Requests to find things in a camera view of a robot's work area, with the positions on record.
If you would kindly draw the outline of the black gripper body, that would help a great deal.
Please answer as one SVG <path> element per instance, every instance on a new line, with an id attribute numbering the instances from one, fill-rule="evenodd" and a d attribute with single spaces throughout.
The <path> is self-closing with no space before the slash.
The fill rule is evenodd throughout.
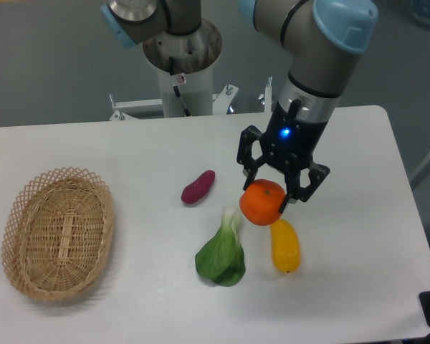
<path id="1" fill-rule="evenodd" d="M 313 152 L 327 125 L 299 119 L 297 115 L 303 109 L 300 100 L 293 100 L 288 110 L 277 105 L 259 138 L 264 163 L 290 178 L 297 178 L 302 170 L 310 167 Z"/>

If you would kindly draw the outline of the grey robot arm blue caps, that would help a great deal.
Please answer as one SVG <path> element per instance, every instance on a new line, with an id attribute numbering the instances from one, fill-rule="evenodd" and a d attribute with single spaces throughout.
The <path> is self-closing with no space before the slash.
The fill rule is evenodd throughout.
<path id="1" fill-rule="evenodd" d="M 313 152 L 378 21 L 372 1 L 240 1 L 239 13 L 292 55 L 267 129 L 242 131 L 237 162 L 246 185 L 268 165 L 285 178 L 280 208 L 307 201 L 329 174 Z M 162 76 L 166 117 L 211 114 L 212 84 L 201 81 L 222 49 L 199 1 L 106 1 L 100 9 L 125 47 L 141 45 Z"/>

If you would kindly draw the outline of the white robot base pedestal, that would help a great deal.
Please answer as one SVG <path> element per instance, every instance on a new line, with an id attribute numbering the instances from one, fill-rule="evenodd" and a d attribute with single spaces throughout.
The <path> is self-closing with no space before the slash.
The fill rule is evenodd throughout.
<path id="1" fill-rule="evenodd" d="M 161 97 L 152 100 L 116 102 L 109 95 L 111 120 L 144 118 L 161 111 L 165 118 L 234 114 L 231 106 L 239 88 L 226 84 L 213 89 L 214 67 L 223 42 L 219 30 L 203 19 L 199 28 L 184 36 L 162 32 L 143 42 L 143 53 L 155 70 Z"/>

